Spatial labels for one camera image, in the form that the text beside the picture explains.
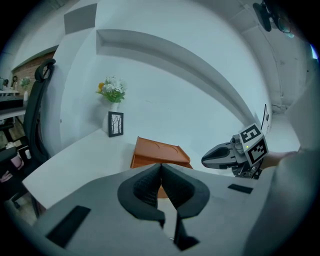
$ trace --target white desk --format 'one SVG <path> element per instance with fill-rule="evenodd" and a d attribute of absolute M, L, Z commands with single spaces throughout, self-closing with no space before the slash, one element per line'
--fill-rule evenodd
<path fill-rule="evenodd" d="M 0 96 L 19 94 L 17 90 L 0 90 Z"/>
<path fill-rule="evenodd" d="M 130 169 L 134 144 L 97 130 L 65 148 L 31 173 L 23 184 L 49 208 L 84 184 Z"/>
<path fill-rule="evenodd" d="M 0 120 L 23 116 L 26 113 L 26 109 L 27 105 L 0 110 Z"/>

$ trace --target brick wall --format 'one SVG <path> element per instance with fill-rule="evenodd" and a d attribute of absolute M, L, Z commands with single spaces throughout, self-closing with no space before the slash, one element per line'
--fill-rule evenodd
<path fill-rule="evenodd" d="M 19 91 L 20 95 L 24 95 L 25 93 L 25 91 L 20 86 L 20 80 L 24 77 L 30 77 L 30 84 L 27 86 L 28 95 L 30 95 L 32 85 L 36 81 L 35 71 L 37 67 L 39 67 L 44 60 L 53 58 L 54 54 L 55 54 L 55 51 L 52 51 L 43 56 L 34 58 L 33 60 L 30 60 L 29 62 L 17 67 L 15 70 L 12 71 L 12 74 L 13 74 L 12 77 L 14 76 L 18 77 L 17 90 Z"/>

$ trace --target flower vase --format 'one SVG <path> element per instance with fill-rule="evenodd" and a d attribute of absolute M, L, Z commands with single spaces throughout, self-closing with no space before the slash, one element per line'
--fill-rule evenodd
<path fill-rule="evenodd" d="M 23 101 L 26 102 L 28 100 L 28 91 L 25 90 L 23 94 Z"/>
<path fill-rule="evenodd" d="M 103 119 L 103 122 L 102 122 L 102 130 L 106 134 L 109 134 L 109 111 L 117 112 L 118 111 L 118 106 L 119 106 L 119 103 L 112 102 L 111 106 L 110 106 L 110 109 L 108 110 L 108 112 L 104 116 L 104 119 Z"/>

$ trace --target robotic arm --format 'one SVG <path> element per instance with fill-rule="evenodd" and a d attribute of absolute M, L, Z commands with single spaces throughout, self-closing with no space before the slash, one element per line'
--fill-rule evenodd
<path fill-rule="evenodd" d="M 207 168 L 231 168 L 236 177 L 257 179 L 262 160 L 268 152 L 265 136 L 254 123 L 233 135 L 230 142 L 209 150 L 201 162 Z"/>

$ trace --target framed picture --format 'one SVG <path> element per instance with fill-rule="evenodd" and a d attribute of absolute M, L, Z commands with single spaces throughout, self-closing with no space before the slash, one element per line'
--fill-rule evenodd
<path fill-rule="evenodd" d="M 124 135 L 124 113 L 109 111 L 108 115 L 109 137 Z"/>
<path fill-rule="evenodd" d="M 267 110 L 267 104 L 264 105 L 264 113 L 263 113 L 263 120 L 262 120 L 262 125 L 261 125 L 261 131 L 264 134 L 264 136 L 267 135 L 269 128 L 269 114 Z"/>

